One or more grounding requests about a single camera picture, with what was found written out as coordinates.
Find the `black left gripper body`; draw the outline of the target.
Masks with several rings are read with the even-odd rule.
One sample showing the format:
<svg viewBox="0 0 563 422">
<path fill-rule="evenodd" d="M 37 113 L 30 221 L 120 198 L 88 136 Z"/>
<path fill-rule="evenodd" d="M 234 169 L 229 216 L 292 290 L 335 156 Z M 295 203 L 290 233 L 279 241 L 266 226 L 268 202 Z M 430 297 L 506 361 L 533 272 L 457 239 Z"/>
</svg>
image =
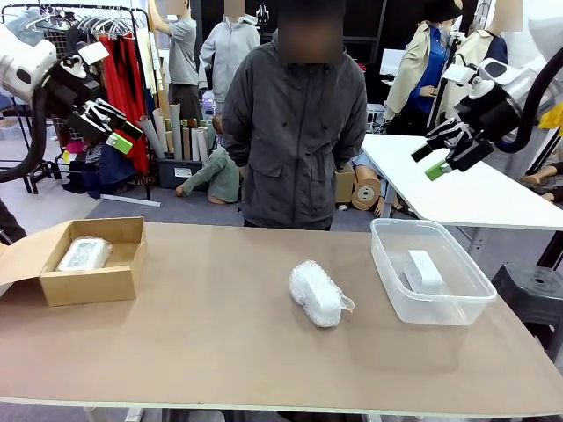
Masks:
<svg viewBox="0 0 563 422">
<path fill-rule="evenodd" d="M 74 76 L 63 68 L 54 68 L 46 81 L 48 114 L 67 119 L 76 107 L 100 94 L 100 84 L 89 74 Z"/>
</svg>

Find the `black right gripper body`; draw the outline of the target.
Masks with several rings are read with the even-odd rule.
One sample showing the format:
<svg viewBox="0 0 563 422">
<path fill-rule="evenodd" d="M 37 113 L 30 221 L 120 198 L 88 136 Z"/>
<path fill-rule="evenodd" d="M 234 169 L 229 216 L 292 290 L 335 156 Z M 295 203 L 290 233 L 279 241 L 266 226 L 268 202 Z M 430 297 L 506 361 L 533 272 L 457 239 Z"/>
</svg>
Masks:
<svg viewBox="0 0 563 422">
<path fill-rule="evenodd" d="M 459 119 L 477 142 L 500 142 L 520 123 L 522 108 L 504 91 L 490 90 L 476 99 L 463 98 L 457 105 Z"/>
</svg>

